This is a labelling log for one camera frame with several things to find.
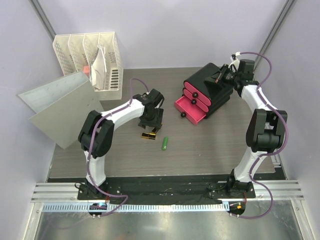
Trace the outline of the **pink drawer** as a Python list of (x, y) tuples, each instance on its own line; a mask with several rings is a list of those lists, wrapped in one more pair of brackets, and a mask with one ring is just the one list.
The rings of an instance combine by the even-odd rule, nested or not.
[(198, 90), (196, 87), (194, 87), (189, 82), (184, 83), (184, 90), (183, 94), (188, 97), (190, 100), (192, 99), (199, 99), (204, 105), (210, 106), (211, 105), (211, 99), (207, 97), (204, 93), (202, 93), (200, 90)]
[(184, 88), (183, 95), (190, 100), (192, 105), (198, 106), (205, 113), (209, 112), (209, 107), (202, 100), (200, 100), (200, 95), (197, 91), (191, 92)]
[(174, 106), (183, 118), (187, 118), (194, 125), (197, 125), (206, 116), (206, 113), (196, 104), (192, 104), (186, 96), (179, 98)]

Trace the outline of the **green tube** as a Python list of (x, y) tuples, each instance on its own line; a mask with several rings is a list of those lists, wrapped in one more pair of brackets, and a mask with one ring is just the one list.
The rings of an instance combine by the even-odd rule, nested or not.
[(161, 149), (163, 151), (165, 151), (167, 149), (168, 141), (169, 141), (169, 138), (167, 136), (163, 138), (163, 142), (162, 142), (162, 146), (161, 146)]

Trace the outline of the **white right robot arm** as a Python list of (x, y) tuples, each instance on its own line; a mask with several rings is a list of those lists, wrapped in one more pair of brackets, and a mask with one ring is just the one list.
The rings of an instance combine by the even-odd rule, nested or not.
[(254, 174), (267, 156), (283, 147), (286, 136), (287, 112), (278, 110), (267, 100), (261, 85), (254, 80), (254, 66), (253, 60), (234, 56), (231, 64), (221, 67), (215, 80), (233, 85), (252, 111), (245, 136), (247, 149), (223, 187), (233, 198), (253, 191)]

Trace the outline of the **pink bottom drawer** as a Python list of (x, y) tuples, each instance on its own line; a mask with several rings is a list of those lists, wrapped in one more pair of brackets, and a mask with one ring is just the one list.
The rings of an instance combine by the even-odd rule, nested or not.
[(183, 118), (187, 118), (194, 125), (197, 125), (206, 116), (206, 113), (196, 104), (192, 104), (186, 96), (179, 98), (174, 106)]

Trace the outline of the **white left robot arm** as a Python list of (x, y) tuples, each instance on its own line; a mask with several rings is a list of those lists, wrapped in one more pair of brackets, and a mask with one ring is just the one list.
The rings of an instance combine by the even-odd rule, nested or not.
[(162, 127), (165, 98), (156, 89), (136, 94), (109, 111), (92, 110), (80, 130), (78, 141), (86, 157), (86, 188), (93, 198), (100, 200), (107, 192), (105, 156), (113, 142), (114, 131), (125, 123), (138, 119), (138, 126), (159, 130)]

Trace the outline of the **pink top drawer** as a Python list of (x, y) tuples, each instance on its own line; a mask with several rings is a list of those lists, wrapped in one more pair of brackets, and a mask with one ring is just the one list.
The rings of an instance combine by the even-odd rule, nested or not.
[(184, 83), (184, 90), (183, 94), (188, 97), (190, 100), (192, 99), (199, 99), (204, 105), (210, 106), (211, 105), (211, 99), (207, 97), (204, 93), (202, 93), (200, 90), (198, 90), (196, 87), (194, 87), (189, 82)]

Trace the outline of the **black drawer organizer box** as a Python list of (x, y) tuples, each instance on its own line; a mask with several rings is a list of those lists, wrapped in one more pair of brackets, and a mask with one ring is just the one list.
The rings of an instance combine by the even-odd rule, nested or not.
[(229, 101), (233, 93), (233, 86), (215, 82), (219, 70), (218, 66), (210, 62), (183, 82), (183, 89), (184, 83), (188, 82), (210, 98), (211, 105), (208, 106), (206, 119)]

